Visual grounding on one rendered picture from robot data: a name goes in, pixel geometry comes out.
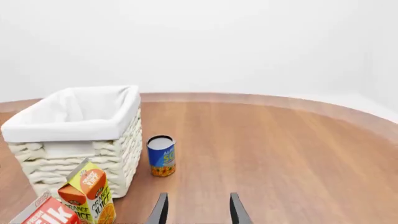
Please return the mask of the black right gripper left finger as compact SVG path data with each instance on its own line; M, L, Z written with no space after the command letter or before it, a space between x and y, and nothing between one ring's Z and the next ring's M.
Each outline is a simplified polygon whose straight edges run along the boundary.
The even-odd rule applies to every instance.
M161 193L145 224L166 224L169 210L168 193Z

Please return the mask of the blue soup can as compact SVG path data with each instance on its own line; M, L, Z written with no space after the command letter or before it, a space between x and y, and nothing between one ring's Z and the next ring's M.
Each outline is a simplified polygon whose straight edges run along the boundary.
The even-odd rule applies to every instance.
M166 135L153 136L146 143L150 172L154 177L168 177L176 170L175 141Z

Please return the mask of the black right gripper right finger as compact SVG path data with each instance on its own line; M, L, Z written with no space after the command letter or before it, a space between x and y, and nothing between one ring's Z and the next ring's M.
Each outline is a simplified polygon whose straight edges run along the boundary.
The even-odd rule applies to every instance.
M230 194L229 212L232 224L253 224L236 192Z

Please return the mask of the white woven basket with liner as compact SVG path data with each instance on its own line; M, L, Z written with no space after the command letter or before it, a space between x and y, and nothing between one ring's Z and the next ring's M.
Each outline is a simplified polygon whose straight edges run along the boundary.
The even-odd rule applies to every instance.
M56 197L84 159L106 173L112 196L129 190L142 151L135 85L67 88L18 112L2 136L34 192Z

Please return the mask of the orange juice carton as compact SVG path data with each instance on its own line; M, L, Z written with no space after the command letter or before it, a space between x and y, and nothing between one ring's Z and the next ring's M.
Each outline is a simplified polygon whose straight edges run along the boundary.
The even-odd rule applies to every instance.
M81 224L114 223L116 211L106 173L88 158L67 176L67 182L57 192Z

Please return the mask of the red milk carton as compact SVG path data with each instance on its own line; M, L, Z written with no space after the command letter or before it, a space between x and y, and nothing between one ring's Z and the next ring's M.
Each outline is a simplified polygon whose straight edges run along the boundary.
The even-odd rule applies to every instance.
M46 191L15 216L9 224L81 224L81 222L73 210Z

